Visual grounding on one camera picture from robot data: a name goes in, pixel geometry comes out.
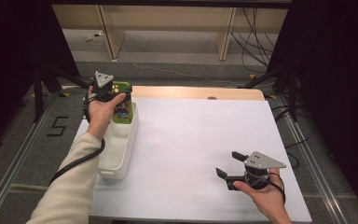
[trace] hand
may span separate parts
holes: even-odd
[[[270,173],[279,174],[279,169],[270,169]],[[271,182],[279,187],[282,182],[276,175],[270,176]],[[273,186],[267,185],[263,189],[252,189],[249,185],[235,181],[235,188],[248,194],[254,201],[258,210],[263,213],[272,223],[292,223],[284,208],[282,194]]]
[[[89,88],[89,95],[92,94],[93,87]],[[103,136],[112,120],[115,106],[122,102],[126,97],[126,93],[121,93],[113,100],[109,102],[101,102],[94,100],[89,103],[89,128],[88,133],[91,133],[100,140],[103,140]]]

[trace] white sleeve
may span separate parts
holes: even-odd
[[[100,147],[98,138],[83,133],[73,143],[60,169]],[[94,157],[54,180],[27,223],[88,223],[98,162],[98,156]]]

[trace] white container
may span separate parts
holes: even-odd
[[[138,131],[138,108],[132,102],[131,124],[110,122],[103,137],[105,148],[100,154],[98,174],[105,179],[123,179],[127,175],[133,144]]]

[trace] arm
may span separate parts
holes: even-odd
[[[73,143],[60,169],[101,147],[114,108],[124,97],[125,94],[120,94],[107,103],[89,103],[90,123],[87,132]],[[52,182],[28,223],[88,223],[98,162],[98,157],[95,157],[80,163]]]
[[[278,169],[271,169],[269,171],[277,175],[279,174]],[[278,186],[282,185],[279,177],[276,175],[272,175],[270,180]],[[235,181],[234,186],[248,194],[255,202],[258,210],[260,210],[260,212],[263,213],[272,223],[292,223],[286,209],[284,208],[281,193],[273,186],[267,185],[263,189],[252,189],[247,184],[240,181]]]

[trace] green object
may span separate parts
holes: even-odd
[[[131,92],[132,85],[129,82],[113,82],[112,92],[114,94],[120,94],[122,92],[126,93],[126,98],[124,101],[118,103],[115,107],[115,113],[113,115],[114,123],[123,123],[130,124],[132,123],[132,101],[131,101]]]

